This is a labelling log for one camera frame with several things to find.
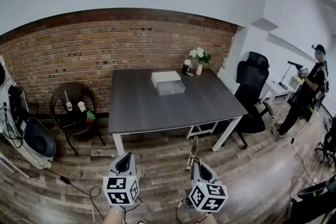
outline wicker chair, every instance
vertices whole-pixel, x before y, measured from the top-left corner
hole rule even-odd
[[[72,111],[67,110],[67,99],[72,104]],[[78,107],[78,102],[84,102],[87,109],[90,105],[93,107],[91,110],[97,114],[97,101],[94,93],[81,82],[66,82],[54,92],[50,101],[50,113],[57,126],[64,132],[68,144],[73,152],[78,156],[73,145],[70,143],[70,137],[84,133],[95,133],[99,136],[101,143],[105,146],[100,132],[98,131],[96,120],[87,123],[86,114],[81,113]]]

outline chair armrest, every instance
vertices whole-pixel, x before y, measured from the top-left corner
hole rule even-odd
[[[269,103],[267,103],[266,101],[264,101],[263,104],[265,105],[265,109],[263,111],[261,111],[260,116],[264,116],[266,112],[268,112],[271,116],[273,116],[274,115],[274,111],[271,108],[271,106],[269,105]]]

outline white flower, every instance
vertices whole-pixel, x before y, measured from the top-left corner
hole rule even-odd
[[[196,52],[195,49],[191,50],[190,53],[189,53],[189,55],[192,56],[193,58],[196,57],[196,54],[197,54],[197,52]]]
[[[204,56],[204,50],[202,48],[197,48],[196,53],[200,58]]]

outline gray table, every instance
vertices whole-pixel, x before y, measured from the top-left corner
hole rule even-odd
[[[247,111],[209,69],[200,76],[181,74],[184,93],[159,96],[151,81],[153,69],[114,70],[109,132],[118,154],[124,153],[121,135],[190,127],[233,119],[212,148],[217,151]]]

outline black cap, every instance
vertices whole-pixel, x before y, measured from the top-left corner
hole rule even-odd
[[[314,47],[314,50],[319,50],[322,52],[324,55],[326,55],[325,48],[321,44],[317,44],[316,47]]]

